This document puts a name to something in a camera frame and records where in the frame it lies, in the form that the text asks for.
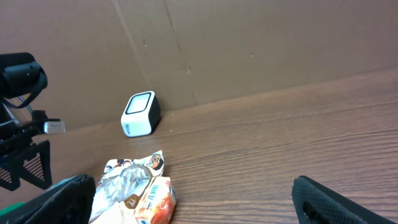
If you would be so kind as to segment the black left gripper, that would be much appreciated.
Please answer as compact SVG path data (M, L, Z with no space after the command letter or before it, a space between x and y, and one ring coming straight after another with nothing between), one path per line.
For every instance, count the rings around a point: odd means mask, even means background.
M40 189L47 189L52 185L50 168L50 142L48 140L38 144L31 144L32 138L45 134L43 126L46 121L61 121L48 118L44 110L32 112L32 120L24 124L11 121L5 128L1 128L1 187L10 191L18 189L20 178ZM4 156L12 151L21 151L17 163L13 158Z

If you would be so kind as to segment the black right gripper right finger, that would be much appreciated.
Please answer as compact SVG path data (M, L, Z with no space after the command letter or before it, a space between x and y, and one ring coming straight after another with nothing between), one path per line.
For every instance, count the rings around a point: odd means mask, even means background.
M294 180L292 201L300 224L394 224L304 175Z

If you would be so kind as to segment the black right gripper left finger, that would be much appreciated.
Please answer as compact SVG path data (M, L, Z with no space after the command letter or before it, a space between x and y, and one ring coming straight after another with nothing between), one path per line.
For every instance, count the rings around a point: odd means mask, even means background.
M76 175L22 205L1 210L1 223L87 224L95 192L94 177Z

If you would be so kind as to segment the clear brown snack bag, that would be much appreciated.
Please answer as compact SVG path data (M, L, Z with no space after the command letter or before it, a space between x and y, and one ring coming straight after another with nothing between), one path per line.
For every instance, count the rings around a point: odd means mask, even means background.
M89 222L130 196L133 197L130 206L135 207L152 179L163 174L164 163L162 151L142 159L109 160L96 187Z

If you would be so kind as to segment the orange snack packet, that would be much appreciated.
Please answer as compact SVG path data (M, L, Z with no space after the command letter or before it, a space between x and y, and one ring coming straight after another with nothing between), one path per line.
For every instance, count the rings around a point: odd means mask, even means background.
M168 224L176 204L170 177L154 177L135 208L134 218L140 224Z

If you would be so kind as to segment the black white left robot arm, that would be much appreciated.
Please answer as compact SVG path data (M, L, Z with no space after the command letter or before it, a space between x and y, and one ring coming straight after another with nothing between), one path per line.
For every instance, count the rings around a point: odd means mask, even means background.
M1 187L16 190L25 180L47 189L52 185L50 142L41 134L65 132L61 119L49 118L30 103L47 87L44 69L30 53L1 55Z

